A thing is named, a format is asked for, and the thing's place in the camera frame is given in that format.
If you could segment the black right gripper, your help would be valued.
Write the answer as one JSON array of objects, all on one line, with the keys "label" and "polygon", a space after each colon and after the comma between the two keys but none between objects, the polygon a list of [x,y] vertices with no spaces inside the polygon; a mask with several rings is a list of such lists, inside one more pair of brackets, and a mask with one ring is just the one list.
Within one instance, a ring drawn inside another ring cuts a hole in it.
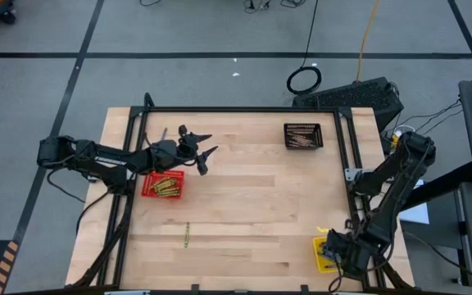
[{"label": "black right gripper", "polygon": [[319,254],[330,258],[321,259],[324,269],[337,268],[337,262],[344,276],[349,279],[360,279],[367,272],[370,253],[355,242],[350,234],[341,234],[331,229],[327,234],[327,241],[319,244]]}]

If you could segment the black metal beam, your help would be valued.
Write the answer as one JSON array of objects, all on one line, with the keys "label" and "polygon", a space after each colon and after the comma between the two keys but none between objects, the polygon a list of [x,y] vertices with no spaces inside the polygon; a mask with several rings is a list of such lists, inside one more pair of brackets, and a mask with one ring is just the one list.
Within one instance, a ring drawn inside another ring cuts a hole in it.
[{"label": "black metal beam", "polygon": [[429,202],[433,198],[441,197],[443,194],[458,188],[463,182],[472,183],[472,162],[468,162],[431,182],[414,188],[401,211]]}]

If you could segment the red plastic basket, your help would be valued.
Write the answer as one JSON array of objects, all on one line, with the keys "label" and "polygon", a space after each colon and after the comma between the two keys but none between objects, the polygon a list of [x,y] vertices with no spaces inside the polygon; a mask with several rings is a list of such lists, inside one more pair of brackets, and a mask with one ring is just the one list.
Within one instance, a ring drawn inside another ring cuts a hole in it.
[{"label": "red plastic basket", "polygon": [[[171,179],[176,179],[177,183],[174,187],[179,187],[180,196],[179,197],[158,197],[157,191],[151,188],[158,180],[169,177]],[[166,199],[179,199],[182,195],[182,188],[184,186],[184,172],[181,170],[168,170],[163,173],[152,172],[151,174],[145,177],[143,182],[142,195],[144,197],[152,198],[166,198]]]}]

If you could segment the black computer tower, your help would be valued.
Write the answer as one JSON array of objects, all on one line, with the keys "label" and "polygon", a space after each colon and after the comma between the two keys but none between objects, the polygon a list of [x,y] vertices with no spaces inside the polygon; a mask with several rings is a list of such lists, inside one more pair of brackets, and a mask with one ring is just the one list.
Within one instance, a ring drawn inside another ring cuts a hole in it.
[{"label": "black computer tower", "polygon": [[397,86],[385,77],[353,82],[342,87],[298,96],[293,99],[293,106],[309,109],[371,108],[374,111],[379,132],[383,131],[404,109]]}]

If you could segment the yellow plastic basket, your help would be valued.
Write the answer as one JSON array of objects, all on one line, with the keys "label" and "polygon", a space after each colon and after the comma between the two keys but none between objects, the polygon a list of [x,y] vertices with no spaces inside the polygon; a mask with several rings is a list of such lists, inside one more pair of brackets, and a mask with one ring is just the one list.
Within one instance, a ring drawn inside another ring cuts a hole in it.
[{"label": "yellow plastic basket", "polygon": [[335,260],[335,255],[329,251],[328,249],[328,255],[320,255],[319,254],[319,243],[322,243],[322,242],[326,242],[327,243],[327,238],[326,237],[317,237],[317,238],[313,238],[313,250],[314,250],[314,253],[315,253],[315,260],[316,260],[316,264],[317,264],[317,268],[318,268],[318,271],[321,273],[321,274],[328,274],[328,273],[337,273],[338,272],[338,267],[337,268],[332,268],[332,269],[324,269],[321,265],[321,259],[323,257],[327,257],[329,259],[333,259]]}]

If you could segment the black plastic basket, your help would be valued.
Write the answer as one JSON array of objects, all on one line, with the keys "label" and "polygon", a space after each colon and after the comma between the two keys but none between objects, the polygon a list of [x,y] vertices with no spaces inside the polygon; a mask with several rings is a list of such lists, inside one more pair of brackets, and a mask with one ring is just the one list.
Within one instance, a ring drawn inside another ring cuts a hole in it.
[{"label": "black plastic basket", "polygon": [[[290,146],[288,144],[288,141],[290,140],[288,138],[289,135],[287,134],[288,130],[318,130],[318,133],[315,136],[303,136],[303,137],[308,137],[312,138],[314,141],[311,142],[310,147],[296,147],[296,146]],[[322,137],[322,132],[321,132],[321,126],[320,124],[317,123],[285,123],[284,124],[284,144],[285,147],[288,150],[316,150],[318,148],[322,148],[324,146],[324,140]]]}]

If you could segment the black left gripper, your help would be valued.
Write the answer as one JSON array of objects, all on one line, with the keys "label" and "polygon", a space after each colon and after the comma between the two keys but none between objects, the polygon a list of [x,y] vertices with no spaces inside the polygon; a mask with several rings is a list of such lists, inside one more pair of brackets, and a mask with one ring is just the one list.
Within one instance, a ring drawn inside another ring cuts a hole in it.
[{"label": "black left gripper", "polygon": [[205,152],[198,154],[198,143],[205,141],[211,137],[211,134],[194,134],[188,132],[188,129],[185,125],[181,125],[178,128],[179,133],[179,155],[185,161],[194,160],[194,163],[197,165],[197,170],[200,175],[205,175],[208,171],[207,168],[207,158],[218,148],[218,146],[211,147]]}]

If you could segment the black aluminium frame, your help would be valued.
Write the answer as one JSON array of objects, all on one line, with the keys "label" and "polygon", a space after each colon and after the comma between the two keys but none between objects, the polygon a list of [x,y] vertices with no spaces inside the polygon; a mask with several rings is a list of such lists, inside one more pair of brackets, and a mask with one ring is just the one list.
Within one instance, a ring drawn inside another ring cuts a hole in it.
[{"label": "black aluminium frame", "polygon": [[[288,150],[285,123],[317,123],[324,146]],[[179,199],[134,196],[126,244],[110,256],[108,283],[121,288],[326,291],[333,280],[316,266],[313,238],[342,229],[350,216],[343,170],[374,168],[384,155],[374,113],[355,108],[343,119],[356,140],[337,135],[333,113],[280,107],[155,107],[150,140],[180,125],[211,134],[202,150],[206,175],[185,169]],[[185,225],[190,223],[188,248]]]}]

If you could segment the white paper sheet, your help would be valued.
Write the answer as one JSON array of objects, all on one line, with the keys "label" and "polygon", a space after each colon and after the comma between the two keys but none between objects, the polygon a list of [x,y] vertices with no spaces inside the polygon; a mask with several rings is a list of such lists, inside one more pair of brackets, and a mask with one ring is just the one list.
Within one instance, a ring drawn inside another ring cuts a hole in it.
[{"label": "white paper sheet", "polygon": [[422,225],[429,224],[429,210],[427,203],[422,203],[417,206],[413,206],[410,209],[401,211],[399,213],[401,221],[412,222]]}]

